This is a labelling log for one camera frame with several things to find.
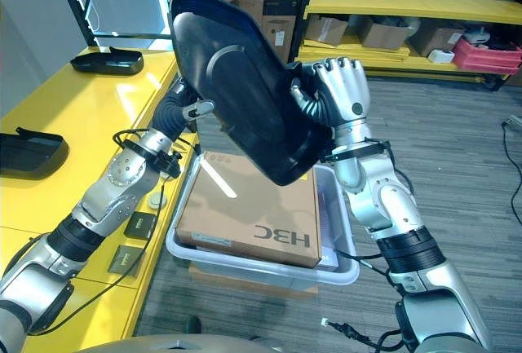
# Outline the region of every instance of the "floor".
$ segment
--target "floor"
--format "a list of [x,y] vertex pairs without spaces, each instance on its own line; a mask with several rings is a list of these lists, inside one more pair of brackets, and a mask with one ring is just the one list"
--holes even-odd
[[[371,79],[369,86],[374,136],[391,140],[399,167],[414,182],[423,221],[468,283],[494,351],[522,351],[522,227],[509,204],[518,179],[500,126],[508,115],[522,114],[522,88],[491,93],[466,83],[390,79]],[[199,126],[203,148],[240,153],[214,118]],[[507,139],[522,163],[522,131],[508,130]],[[376,252],[361,227],[352,223],[352,230],[359,254]],[[292,352],[344,353],[373,350],[322,328],[322,316],[373,340],[397,327],[399,296],[368,269],[353,285],[322,285],[314,299],[295,300],[197,284],[187,267],[163,249],[136,335],[177,333],[197,314],[204,333],[275,338]]]

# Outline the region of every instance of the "small black box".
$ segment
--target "small black box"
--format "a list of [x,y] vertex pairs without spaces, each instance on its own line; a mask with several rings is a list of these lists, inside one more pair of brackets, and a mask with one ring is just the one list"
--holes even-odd
[[[139,257],[143,249],[141,247],[133,247],[130,245],[119,245],[117,247],[114,258],[111,262],[111,266],[108,268],[108,272],[115,274],[125,274],[132,263]],[[132,270],[127,274],[128,276],[136,277],[138,274],[139,265],[143,257],[132,267]]]
[[123,234],[132,239],[148,240],[154,225],[156,216],[150,213],[134,212]]

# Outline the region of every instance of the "black cable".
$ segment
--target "black cable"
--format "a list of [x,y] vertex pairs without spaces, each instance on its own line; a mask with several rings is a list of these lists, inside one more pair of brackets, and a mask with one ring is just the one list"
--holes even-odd
[[197,150],[194,148],[194,146],[189,143],[186,139],[182,138],[182,137],[178,137],[178,140],[181,141],[182,143],[185,143],[187,144],[190,148],[192,148],[192,150],[197,154]]
[[520,166],[518,164],[515,163],[515,161],[511,158],[511,156],[509,156],[509,151],[507,150],[507,143],[506,143],[506,125],[507,125],[506,122],[502,123],[502,133],[504,134],[503,137],[502,137],[502,141],[504,143],[504,152],[506,153],[507,159],[515,166],[516,170],[519,173],[519,177],[520,177],[519,185],[516,187],[515,192],[511,196],[511,210],[513,210],[513,214],[515,215],[515,217],[518,220],[519,224],[522,225],[522,220],[520,220],[520,216],[516,212],[516,209],[515,209],[515,198],[518,195],[518,193],[520,191],[520,188],[522,188],[522,169],[520,168]]
[[382,257],[381,254],[375,254],[375,255],[368,255],[367,257],[357,257],[355,255],[350,255],[348,253],[345,253],[344,251],[341,251],[340,249],[336,249],[335,252],[339,255],[341,255],[342,257],[345,257],[345,258],[348,258],[348,259],[352,259],[358,263],[360,263],[361,265],[363,266],[366,266],[368,267],[369,269],[377,272],[378,274],[380,274],[381,276],[385,276],[386,277],[386,272],[385,271],[382,271],[381,269],[375,267],[374,265],[372,265],[371,263],[369,262],[366,262],[365,259],[376,259],[376,258],[380,258]]
[[394,167],[394,169],[397,174],[399,174],[400,176],[402,176],[404,178],[404,180],[408,184],[409,192],[411,192],[412,196],[414,196],[415,195],[414,184],[411,182],[411,180],[409,180],[408,175],[406,175],[404,172],[399,170],[397,167]]
[[[377,341],[377,347],[375,348],[375,352],[374,353],[380,353],[381,352],[381,350],[383,348],[383,343],[384,343],[384,341],[386,341],[386,338],[390,337],[391,335],[398,335],[398,334],[400,334],[400,330],[399,329],[392,330],[392,331],[386,331],[385,333],[383,333],[383,335],[381,335],[381,337]],[[400,341],[396,345],[393,345],[393,346],[390,346],[390,347],[393,348],[393,347],[397,346],[397,349],[399,349],[404,344],[405,344],[404,341]]]
[[350,339],[355,339],[358,342],[364,343],[366,346],[373,347],[378,353],[380,353],[380,351],[398,351],[405,344],[404,341],[400,341],[393,346],[383,346],[384,340],[387,337],[389,337],[390,335],[395,335],[396,333],[400,333],[400,330],[393,330],[393,331],[388,331],[388,332],[384,333],[379,339],[379,341],[381,342],[379,344],[379,343],[372,342],[372,340],[369,339],[369,337],[367,335],[359,333],[348,323],[339,324],[339,323],[332,323],[329,321],[326,323],[329,326],[336,329],[337,331],[339,331],[340,333],[343,333],[345,335],[345,337],[350,338]]
[[163,184],[161,185],[161,192],[160,192],[160,200],[159,200],[159,207],[157,208],[157,212],[156,212],[156,218],[154,219],[154,223],[153,223],[153,226],[151,228],[151,233],[150,233],[150,237],[148,238],[147,240],[147,243],[145,243],[145,246],[142,248],[141,252],[139,253],[138,257],[136,257],[135,261],[130,265],[130,267],[125,271],[125,273],[123,273],[116,281],[114,281],[112,284],[110,284],[107,288],[101,290],[99,293],[97,293],[93,298],[91,298],[90,300],[88,300],[87,302],[84,302],[81,306],[79,306],[76,310],[74,310],[71,314],[69,314],[65,319],[63,319],[61,322],[59,322],[56,326],[52,327],[51,329],[48,329],[46,331],[43,331],[41,333],[38,333],[38,334],[29,334],[29,335],[32,335],[32,336],[40,336],[40,335],[45,335],[45,334],[49,334],[49,333],[52,333],[53,331],[59,329],[60,327],[62,327],[64,324],[66,324],[69,320],[71,320],[78,312],[82,311],[84,308],[86,308],[87,306],[89,306],[89,304],[91,304],[92,302],[94,302],[95,300],[97,300],[98,298],[100,298],[102,295],[104,295],[104,293],[106,293],[107,291],[109,291],[110,289],[114,288],[116,285],[118,285],[120,282],[122,282],[122,280],[127,277],[129,275],[129,273],[131,272],[131,270],[136,266],[136,264],[138,263],[138,261],[144,256],[145,254],[145,251],[147,250],[147,247],[148,245],[150,244],[150,241],[151,239],[153,238],[153,234],[154,234],[154,230],[156,228],[156,224],[160,218],[160,213],[161,213],[161,203],[163,202],[163,192],[165,190],[165,182],[168,180],[169,178],[166,178],[164,181],[163,181]]
[[2,277],[4,277],[12,268],[16,265],[18,261],[24,256],[24,254],[36,243],[40,240],[42,236],[46,235],[46,233],[42,233],[36,237],[30,237],[29,241],[25,243],[21,249],[19,249],[15,255],[13,255],[13,258],[11,258],[11,261],[6,266],[6,269],[3,272]]
[[365,141],[370,141],[371,143],[378,143],[380,145],[383,146],[384,149],[386,149],[386,151],[388,152],[388,156],[390,157],[390,160],[391,160],[391,164],[393,165],[393,170],[399,174],[400,176],[402,176],[404,178],[404,180],[406,181],[406,183],[408,184],[408,188],[409,188],[409,192],[411,192],[412,196],[415,195],[415,188],[414,188],[414,184],[412,183],[412,181],[408,178],[408,175],[406,175],[404,172],[402,172],[401,170],[399,170],[397,168],[397,164],[396,164],[396,160],[395,160],[395,155],[393,154],[393,151],[392,151],[392,146],[390,145],[389,142],[387,141],[381,141],[380,139],[371,139],[369,137],[365,137]]
[[142,128],[142,129],[125,129],[125,130],[120,130],[120,131],[118,131],[118,132],[113,134],[113,141],[115,143],[117,143],[117,145],[120,148],[124,148],[125,146],[123,145],[123,141],[120,138],[121,135],[138,135],[138,137],[139,137],[139,133],[144,132],[144,131],[148,131],[148,129]]

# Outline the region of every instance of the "wall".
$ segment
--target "wall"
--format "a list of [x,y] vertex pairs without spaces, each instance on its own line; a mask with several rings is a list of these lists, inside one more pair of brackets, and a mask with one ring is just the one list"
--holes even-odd
[[2,116],[85,47],[66,0],[1,0]]
[[[8,113],[86,47],[67,0],[0,0],[0,115]],[[157,0],[99,0],[100,29],[159,33]],[[146,46],[147,41],[102,44]]]

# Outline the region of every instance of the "silver robot arm segment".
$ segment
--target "silver robot arm segment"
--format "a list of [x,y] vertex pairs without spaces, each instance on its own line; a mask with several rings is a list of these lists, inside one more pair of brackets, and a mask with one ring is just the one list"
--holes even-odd
[[208,100],[180,107],[187,94],[179,80],[154,113],[151,127],[123,150],[51,233],[46,234],[0,280],[0,351],[21,351],[28,333],[44,331],[73,293],[70,282],[87,259],[134,212],[156,186],[160,171],[179,175],[180,155],[168,152],[189,121],[210,113]]
[[290,93],[303,113],[334,128],[329,161],[352,213],[376,240],[403,295],[396,314],[406,346],[412,351],[420,345],[421,351],[425,341],[459,336],[491,349],[489,331],[462,277],[422,223],[414,196],[396,177],[382,144],[372,139],[361,63],[327,59],[305,64],[303,71],[316,79],[315,90],[307,94],[295,78]]

